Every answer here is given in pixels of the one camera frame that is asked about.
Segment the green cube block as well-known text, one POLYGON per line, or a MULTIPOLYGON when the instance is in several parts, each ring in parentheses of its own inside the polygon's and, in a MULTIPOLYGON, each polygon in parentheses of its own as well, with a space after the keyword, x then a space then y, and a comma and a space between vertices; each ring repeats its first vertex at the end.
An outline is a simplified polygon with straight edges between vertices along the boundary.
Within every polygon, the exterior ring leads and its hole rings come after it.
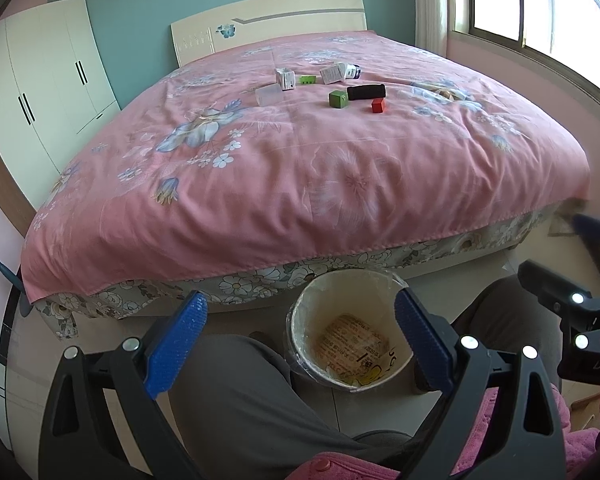
POLYGON ((334 90, 328 95, 329 106, 341 110, 349 105, 349 96, 346 90, 334 90))

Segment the black cloth roll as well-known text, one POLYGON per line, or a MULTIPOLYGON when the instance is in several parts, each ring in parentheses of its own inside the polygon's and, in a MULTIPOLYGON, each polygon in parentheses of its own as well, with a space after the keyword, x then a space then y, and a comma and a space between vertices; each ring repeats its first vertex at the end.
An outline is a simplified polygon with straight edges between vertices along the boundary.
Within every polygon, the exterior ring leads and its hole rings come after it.
POLYGON ((387 90, 384 84, 358 84, 349 86, 347 95, 350 101, 385 99, 387 90))

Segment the left leg grey trousers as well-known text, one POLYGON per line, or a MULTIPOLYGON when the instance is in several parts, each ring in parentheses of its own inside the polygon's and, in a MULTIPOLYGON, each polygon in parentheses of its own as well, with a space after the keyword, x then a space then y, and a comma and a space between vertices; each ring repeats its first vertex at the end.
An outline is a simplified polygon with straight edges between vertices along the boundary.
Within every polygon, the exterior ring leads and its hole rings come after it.
POLYGON ((201 337, 169 399, 208 479, 283 479, 324 452, 385 465, 410 440, 395 431, 351 438, 329 427, 292 388, 286 361, 247 336, 201 337))

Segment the white milk carton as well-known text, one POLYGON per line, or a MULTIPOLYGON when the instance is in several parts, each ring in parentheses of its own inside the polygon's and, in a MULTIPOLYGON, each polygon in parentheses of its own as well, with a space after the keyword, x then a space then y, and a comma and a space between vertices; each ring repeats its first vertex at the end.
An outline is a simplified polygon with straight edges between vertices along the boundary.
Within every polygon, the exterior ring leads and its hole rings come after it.
POLYGON ((294 90, 296 88, 296 74, 289 68, 276 68, 276 82, 283 91, 294 90))

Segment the green toy brick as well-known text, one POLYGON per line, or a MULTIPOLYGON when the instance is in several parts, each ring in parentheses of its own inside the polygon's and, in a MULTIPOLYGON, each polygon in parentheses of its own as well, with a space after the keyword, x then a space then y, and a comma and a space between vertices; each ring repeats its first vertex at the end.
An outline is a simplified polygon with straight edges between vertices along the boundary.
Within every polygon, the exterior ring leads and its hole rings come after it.
POLYGON ((316 77, 312 75, 301 75, 297 78, 298 84, 316 84, 316 77))

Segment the white trash bin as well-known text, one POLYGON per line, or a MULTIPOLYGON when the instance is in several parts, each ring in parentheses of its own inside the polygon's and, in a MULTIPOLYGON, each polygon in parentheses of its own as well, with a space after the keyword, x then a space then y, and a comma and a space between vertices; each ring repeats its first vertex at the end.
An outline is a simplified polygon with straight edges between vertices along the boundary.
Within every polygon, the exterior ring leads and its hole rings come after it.
POLYGON ((291 369, 348 393, 396 377, 413 356, 394 310, 406 286, 396 274, 363 269, 330 271, 309 282, 286 316, 291 369))

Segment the printed paper wrapper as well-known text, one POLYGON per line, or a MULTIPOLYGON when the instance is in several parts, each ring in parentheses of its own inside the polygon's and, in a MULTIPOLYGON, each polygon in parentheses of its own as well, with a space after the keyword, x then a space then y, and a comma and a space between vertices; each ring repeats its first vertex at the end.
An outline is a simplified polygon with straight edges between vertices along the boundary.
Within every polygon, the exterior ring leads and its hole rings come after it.
POLYGON ((350 314, 334 318, 314 344, 314 356, 330 377, 353 387, 376 382, 389 362, 389 339, 350 314))

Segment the small white paper box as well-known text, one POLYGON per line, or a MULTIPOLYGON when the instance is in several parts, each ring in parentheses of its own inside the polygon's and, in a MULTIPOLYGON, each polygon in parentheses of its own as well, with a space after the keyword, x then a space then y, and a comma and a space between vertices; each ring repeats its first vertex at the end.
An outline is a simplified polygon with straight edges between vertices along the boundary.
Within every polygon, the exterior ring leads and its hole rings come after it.
POLYGON ((323 84, 336 84, 346 79, 347 65, 335 63, 320 70, 320 77, 323 84))

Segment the red block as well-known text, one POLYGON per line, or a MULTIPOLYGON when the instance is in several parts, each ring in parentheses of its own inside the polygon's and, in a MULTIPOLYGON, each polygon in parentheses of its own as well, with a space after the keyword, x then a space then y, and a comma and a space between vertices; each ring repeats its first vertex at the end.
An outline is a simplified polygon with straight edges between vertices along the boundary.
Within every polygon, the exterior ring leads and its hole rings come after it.
POLYGON ((386 109, 386 101, 384 98, 373 99, 372 111, 374 113, 383 113, 386 109))

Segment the grey floral bed skirt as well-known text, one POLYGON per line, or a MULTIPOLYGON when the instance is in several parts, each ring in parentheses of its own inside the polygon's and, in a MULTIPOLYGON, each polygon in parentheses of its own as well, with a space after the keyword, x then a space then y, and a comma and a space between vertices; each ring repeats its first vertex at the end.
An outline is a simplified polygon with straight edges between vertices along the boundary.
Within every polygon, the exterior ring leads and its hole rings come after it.
POLYGON ((376 252, 306 259, 204 280, 127 281, 88 297, 57 294, 38 300, 33 309, 58 339, 79 335, 76 321, 80 316, 116 321, 169 316, 194 290, 207 297, 213 313, 262 309, 272 306, 280 297, 301 292, 314 278, 330 271, 387 271, 406 280, 513 249, 544 222, 550 224, 550 236, 571 236, 571 219, 584 211, 585 206, 585 200, 572 198, 475 231, 376 252))

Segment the pink floral bed cover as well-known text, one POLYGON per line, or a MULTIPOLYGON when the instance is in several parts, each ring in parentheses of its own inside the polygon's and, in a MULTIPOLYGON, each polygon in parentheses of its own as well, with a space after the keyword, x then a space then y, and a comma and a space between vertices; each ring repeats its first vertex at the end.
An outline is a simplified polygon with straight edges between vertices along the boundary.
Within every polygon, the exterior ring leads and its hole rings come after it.
POLYGON ((31 301, 442 240, 588 196, 578 140, 504 84, 372 32, 215 53, 137 96, 36 214, 31 301), (323 84, 320 70, 361 66, 323 84), (276 68, 316 77, 283 91, 276 68), (328 95, 384 84, 386 109, 328 95))

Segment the cream wooden headboard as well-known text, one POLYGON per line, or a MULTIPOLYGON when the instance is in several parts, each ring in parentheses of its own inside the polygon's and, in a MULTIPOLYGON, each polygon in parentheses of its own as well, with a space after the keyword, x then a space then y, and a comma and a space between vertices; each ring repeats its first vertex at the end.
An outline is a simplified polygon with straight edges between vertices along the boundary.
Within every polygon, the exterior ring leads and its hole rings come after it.
POLYGON ((363 0, 242 0, 171 24, 178 66, 278 37, 367 28, 363 0))

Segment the white curtain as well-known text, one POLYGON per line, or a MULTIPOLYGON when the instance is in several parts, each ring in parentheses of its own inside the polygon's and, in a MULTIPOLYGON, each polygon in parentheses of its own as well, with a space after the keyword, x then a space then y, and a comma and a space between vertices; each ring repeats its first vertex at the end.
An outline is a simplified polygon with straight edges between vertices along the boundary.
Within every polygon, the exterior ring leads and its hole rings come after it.
POLYGON ((449 0, 415 0, 415 46, 446 57, 449 0))

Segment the white blue bottle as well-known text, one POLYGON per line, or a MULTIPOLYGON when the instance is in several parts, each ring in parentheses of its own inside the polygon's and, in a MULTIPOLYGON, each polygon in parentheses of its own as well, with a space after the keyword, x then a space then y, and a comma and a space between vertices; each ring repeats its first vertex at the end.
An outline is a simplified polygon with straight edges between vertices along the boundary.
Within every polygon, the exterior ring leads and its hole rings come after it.
POLYGON ((358 79, 361 77, 361 66, 352 63, 339 63, 341 77, 344 80, 358 79))

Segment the white wardrobe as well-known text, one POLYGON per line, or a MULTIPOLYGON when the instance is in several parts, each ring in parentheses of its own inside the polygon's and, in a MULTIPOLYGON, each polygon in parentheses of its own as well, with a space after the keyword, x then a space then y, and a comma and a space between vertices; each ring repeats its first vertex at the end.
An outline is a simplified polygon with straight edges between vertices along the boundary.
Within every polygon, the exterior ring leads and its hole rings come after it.
POLYGON ((85 0, 0 21, 0 156, 33 208, 119 110, 85 0))

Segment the window with frame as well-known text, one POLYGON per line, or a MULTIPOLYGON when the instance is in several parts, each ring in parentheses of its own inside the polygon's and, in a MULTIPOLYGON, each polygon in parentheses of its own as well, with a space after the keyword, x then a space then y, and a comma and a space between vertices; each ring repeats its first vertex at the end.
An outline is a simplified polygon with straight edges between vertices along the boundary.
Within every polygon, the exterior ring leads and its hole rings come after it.
POLYGON ((453 0, 455 29, 538 62, 600 104, 600 0, 453 0))

